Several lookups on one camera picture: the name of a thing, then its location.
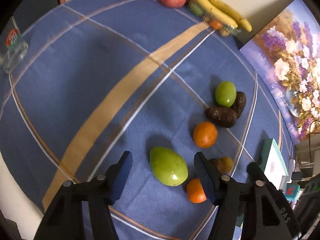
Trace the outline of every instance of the tangerine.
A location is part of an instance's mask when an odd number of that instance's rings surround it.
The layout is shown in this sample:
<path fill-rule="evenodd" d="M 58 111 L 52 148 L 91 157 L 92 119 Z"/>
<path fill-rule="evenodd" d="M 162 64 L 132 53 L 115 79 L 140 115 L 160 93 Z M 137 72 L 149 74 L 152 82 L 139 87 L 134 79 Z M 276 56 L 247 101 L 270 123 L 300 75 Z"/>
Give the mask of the tangerine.
<path fill-rule="evenodd" d="M 198 178 L 190 180 L 187 184 L 187 195 L 192 203 L 201 203 L 207 199 Z"/>
<path fill-rule="evenodd" d="M 210 122 L 202 122 L 193 131 L 193 140 L 200 148 L 208 148 L 217 140 L 218 132 Z"/>

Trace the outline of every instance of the round table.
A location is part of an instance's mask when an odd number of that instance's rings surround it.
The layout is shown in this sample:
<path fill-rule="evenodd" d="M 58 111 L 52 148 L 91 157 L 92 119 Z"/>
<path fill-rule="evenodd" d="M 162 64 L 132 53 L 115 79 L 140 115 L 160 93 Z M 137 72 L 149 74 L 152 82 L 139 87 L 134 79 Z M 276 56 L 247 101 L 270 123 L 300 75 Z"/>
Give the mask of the round table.
<path fill-rule="evenodd" d="M 61 184 L 89 181 L 125 150 L 133 167 L 110 207 L 120 239 L 206 239 L 216 208 L 191 203 L 152 174 L 154 146 L 174 149 L 196 177 L 193 156 L 230 156 L 230 173 L 246 182 L 263 140 L 275 138 L 288 165 L 292 143 L 277 105 L 232 37 L 222 38 L 186 8 L 156 0 L 72 0 L 24 34 L 29 49 L 7 76 L 1 71 L 0 150 L 15 180 L 42 211 Z M 213 147 L 192 131 L 206 121 L 222 80 L 247 95 L 231 129 Z"/>

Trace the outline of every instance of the label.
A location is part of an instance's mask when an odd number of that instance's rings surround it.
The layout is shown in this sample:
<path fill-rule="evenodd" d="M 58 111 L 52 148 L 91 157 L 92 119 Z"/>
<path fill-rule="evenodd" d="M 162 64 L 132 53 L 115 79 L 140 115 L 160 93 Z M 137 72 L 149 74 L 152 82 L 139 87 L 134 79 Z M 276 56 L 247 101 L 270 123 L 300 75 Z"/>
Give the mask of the label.
<path fill-rule="evenodd" d="M 9 32 L 5 40 L 5 45 L 7 46 L 8 49 L 14 46 L 15 42 L 18 39 L 18 35 L 19 35 L 19 31 L 17 28 L 14 28 Z"/>

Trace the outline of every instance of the red logo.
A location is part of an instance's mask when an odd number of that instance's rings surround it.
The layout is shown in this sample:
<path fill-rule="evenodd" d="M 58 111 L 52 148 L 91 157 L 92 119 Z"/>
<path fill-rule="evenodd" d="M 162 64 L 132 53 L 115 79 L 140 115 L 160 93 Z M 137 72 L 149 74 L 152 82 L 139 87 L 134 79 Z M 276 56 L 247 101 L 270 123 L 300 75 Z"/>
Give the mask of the red logo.
<path fill-rule="evenodd" d="M 18 37 L 18 29 L 14 28 L 9 32 L 7 39 L 5 40 L 5 45 L 8 47 L 10 44 L 13 44 L 17 39 L 17 37 Z"/>

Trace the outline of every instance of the white floor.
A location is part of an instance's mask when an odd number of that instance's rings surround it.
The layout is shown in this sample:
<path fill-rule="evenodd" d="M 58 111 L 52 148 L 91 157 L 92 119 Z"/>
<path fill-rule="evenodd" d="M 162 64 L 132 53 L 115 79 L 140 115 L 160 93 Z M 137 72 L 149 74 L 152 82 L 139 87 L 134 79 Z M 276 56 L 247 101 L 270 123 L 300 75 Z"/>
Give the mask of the white floor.
<path fill-rule="evenodd" d="M 22 192 L 0 154 L 0 209 L 5 218 L 17 223 L 25 240 L 32 240 L 42 213 Z"/>

